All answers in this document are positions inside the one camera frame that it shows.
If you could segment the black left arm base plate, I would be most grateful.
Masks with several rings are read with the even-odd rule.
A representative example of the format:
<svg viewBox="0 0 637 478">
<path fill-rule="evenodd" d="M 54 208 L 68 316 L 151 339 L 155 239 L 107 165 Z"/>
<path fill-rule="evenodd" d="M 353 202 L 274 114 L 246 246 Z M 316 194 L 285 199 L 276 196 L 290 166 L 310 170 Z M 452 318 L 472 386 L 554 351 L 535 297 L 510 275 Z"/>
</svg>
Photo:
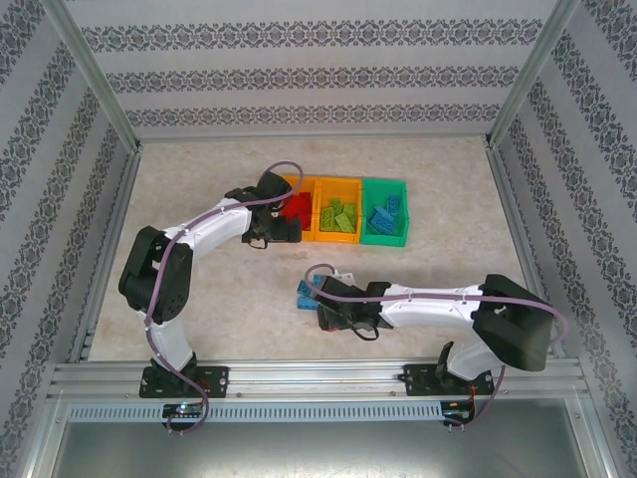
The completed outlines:
<svg viewBox="0 0 637 478">
<path fill-rule="evenodd" d="M 197 366 L 190 380 L 209 398 L 224 398 L 229 369 L 224 366 Z M 138 395 L 141 398 L 201 398 L 201 393 L 163 367 L 148 366 L 143 370 Z"/>
</svg>

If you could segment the aluminium frame post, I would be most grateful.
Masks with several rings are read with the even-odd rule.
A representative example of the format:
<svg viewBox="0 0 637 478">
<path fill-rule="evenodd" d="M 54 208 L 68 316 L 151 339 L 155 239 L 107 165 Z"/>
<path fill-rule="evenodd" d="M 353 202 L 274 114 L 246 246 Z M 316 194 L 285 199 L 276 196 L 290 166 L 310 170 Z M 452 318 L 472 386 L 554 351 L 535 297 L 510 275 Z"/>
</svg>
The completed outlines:
<svg viewBox="0 0 637 478">
<path fill-rule="evenodd" d="M 537 36 L 529 56 L 515 79 L 489 133 L 485 146 L 493 150 L 507 134 L 532 85 L 536 81 L 551 50 L 566 28 L 580 0 L 556 0 L 554 7 Z"/>
<path fill-rule="evenodd" d="M 119 139 L 128 150 L 138 150 L 140 140 L 135 134 L 123 107 L 120 105 L 81 28 L 67 7 L 66 1 L 39 1 L 80 68 L 83 77 L 96 95 Z"/>
</svg>

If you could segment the aluminium table side rail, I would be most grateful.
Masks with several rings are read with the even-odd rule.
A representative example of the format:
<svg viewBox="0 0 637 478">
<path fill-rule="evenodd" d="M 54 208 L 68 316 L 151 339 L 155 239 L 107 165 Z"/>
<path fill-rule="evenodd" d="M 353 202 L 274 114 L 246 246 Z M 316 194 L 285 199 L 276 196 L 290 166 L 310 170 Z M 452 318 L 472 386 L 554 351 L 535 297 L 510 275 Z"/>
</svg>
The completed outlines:
<svg viewBox="0 0 637 478">
<path fill-rule="evenodd" d="M 524 284 L 568 318 L 568 333 L 553 348 L 553 354 L 559 358 L 579 359 L 581 350 L 576 316 L 553 261 L 551 247 L 544 238 L 541 220 L 529 189 L 521 181 L 517 170 L 508 170 L 497 149 L 488 147 L 486 153 L 521 265 Z"/>
<path fill-rule="evenodd" d="M 104 235 L 101 250 L 93 270 L 90 287 L 81 307 L 80 320 L 69 349 L 67 362 L 76 363 L 82 360 L 86 338 L 89 331 L 96 327 L 100 311 L 104 302 L 110 271 L 114 261 L 125 214 L 130 201 L 139 163 L 143 153 L 140 144 L 128 157 L 117 185 L 116 195 L 110 208 L 110 215 Z"/>
</svg>

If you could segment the grey metal sheet panel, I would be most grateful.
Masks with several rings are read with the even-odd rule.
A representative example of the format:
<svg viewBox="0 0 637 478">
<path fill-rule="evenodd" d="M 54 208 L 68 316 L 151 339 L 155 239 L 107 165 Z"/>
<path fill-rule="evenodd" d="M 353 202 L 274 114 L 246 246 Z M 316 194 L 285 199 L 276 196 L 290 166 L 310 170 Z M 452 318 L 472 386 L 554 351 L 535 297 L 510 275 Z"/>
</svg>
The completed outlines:
<svg viewBox="0 0 637 478">
<path fill-rule="evenodd" d="M 433 421 L 69 422 L 52 478 L 617 478 L 584 417 L 503 400 L 466 430 Z"/>
</svg>

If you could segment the orange bin with green bricks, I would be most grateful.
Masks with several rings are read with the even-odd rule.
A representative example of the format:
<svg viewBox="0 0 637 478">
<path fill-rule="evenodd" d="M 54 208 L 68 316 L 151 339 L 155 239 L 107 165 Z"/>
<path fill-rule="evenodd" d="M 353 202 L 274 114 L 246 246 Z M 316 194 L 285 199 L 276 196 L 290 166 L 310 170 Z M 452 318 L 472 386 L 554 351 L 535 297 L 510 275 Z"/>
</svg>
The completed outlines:
<svg viewBox="0 0 637 478">
<path fill-rule="evenodd" d="M 315 239 L 318 242 L 358 244 L 362 230 L 362 180 L 350 177 L 320 176 L 318 178 L 318 224 Z M 323 231 L 320 228 L 321 211 L 329 207 L 332 199 L 339 199 L 342 204 L 355 205 L 353 233 Z"/>
</svg>

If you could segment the green plastic bin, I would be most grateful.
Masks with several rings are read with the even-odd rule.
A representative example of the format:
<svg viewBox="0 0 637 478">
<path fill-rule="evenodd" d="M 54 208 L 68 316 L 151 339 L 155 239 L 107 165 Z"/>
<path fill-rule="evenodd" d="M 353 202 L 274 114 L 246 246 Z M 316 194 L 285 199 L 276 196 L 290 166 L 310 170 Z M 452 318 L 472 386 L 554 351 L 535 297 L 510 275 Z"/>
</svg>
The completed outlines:
<svg viewBox="0 0 637 478">
<path fill-rule="evenodd" d="M 389 247 L 404 247 L 410 227 L 410 216 L 408 208 L 408 189 L 404 181 L 364 178 L 362 180 L 362 230 L 360 243 L 366 245 L 378 245 Z M 403 200 L 401 213 L 392 216 L 397 223 L 398 231 L 395 235 L 375 234 L 367 225 L 367 221 L 374 214 L 374 207 L 380 205 L 386 209 L 386 198 L 389 194 L 398 194 Z"/>
</svg>

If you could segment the aluminium mounting rail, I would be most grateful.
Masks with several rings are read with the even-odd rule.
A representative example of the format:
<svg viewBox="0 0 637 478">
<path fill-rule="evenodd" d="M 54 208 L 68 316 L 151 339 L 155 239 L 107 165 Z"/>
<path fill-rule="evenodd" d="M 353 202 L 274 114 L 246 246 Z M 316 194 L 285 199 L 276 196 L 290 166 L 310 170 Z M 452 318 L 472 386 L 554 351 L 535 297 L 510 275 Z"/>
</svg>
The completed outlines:
<svg viewBox="0 0 637 478">
<path fill-rule="evenodd" d="M 387 360 L 229 360 L 212 361 L 229 371 L 226 398 L 298 401 L 389 400 L 406 395 L 397 379 L 402 359 Z M 87 361 L 58 364 L 46 391 L 50 400 L 133 401 L 145 364 L 141 361 Z M 502 399 L 587 396 L 589 385 L 577 359 L 557 358 L 537 373 L 512 368 L 503 374 Z"/>
</svg>

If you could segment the orange bin with red bricks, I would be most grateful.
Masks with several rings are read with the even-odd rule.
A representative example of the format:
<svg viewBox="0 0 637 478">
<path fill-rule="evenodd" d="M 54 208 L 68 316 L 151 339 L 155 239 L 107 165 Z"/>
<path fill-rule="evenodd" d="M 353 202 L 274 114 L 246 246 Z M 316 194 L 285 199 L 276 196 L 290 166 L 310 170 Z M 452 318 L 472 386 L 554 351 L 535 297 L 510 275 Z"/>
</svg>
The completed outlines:
<svg viewBox="0 0 637 478">
<path fill-rule="evenodd" d="M 317 176 L 305 176 L 301 186 L 298 188 L 298 190 L 295 192 L 295 194 L 299 194 L 299 193 L 302 193 L 302 192 L 309 192 L 312 195 L 312 198 L 313 198 L 313 212 L 312 212 L 313 224 L 312 224 L 312 229 L 310 231 L 302 231 L 303 232 L 303 240 L 302 241 L 303 242 L 314 242 L 315 241 L 316 232 L 318 230 L 318 221 L 319 221 L 319 178 Z M 286 207 L 287 202 L 291 198 L 292 198 L 292 196 L 284 201 L 283 209 Z"/>
</svg>

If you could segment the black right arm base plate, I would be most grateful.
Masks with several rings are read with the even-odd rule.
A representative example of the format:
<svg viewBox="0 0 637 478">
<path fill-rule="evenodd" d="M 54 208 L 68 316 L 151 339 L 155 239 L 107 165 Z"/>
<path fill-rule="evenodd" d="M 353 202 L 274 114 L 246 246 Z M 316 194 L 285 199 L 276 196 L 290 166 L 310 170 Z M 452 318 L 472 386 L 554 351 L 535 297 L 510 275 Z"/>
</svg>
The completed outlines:
<svg viewBox="0 0 637 478">
<path fill-rule="evenodd" d="M 443 365 L 409 363 L 396 378 L 404 383 L 408 396 L 460 396 L 470 395 L 472 391 L 476 395 L 489 395 L 495 385 L 487 380 L 487 375 L 483 372 L 466 380 L 451 374 Z"/>
</svg>

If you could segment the aluminium table back rail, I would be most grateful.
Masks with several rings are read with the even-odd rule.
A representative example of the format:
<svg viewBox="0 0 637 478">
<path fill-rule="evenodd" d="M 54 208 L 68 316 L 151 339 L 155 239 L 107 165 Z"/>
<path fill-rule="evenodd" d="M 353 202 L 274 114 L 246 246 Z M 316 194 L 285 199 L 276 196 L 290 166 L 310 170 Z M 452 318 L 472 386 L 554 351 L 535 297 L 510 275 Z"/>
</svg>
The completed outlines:
<svg viewBox="0 0 637 478">
<path fill-rule="evenodd" d="M 344 132 L 329 131 L 316 133 L 261 133 L 261 134 L 230 134 L 230 135 L 194 135 L 194 136 L 158 136 L 140 137 L 139 144 L 163 144 L 182 142 L 212 142 L 212 141 L 251 141 L 251 140 L 305 140 L 305 139 L 363 139 L 363 138 L 479 138 L 488 142 L 487 133 L 468 132 Z"/>
</svg>

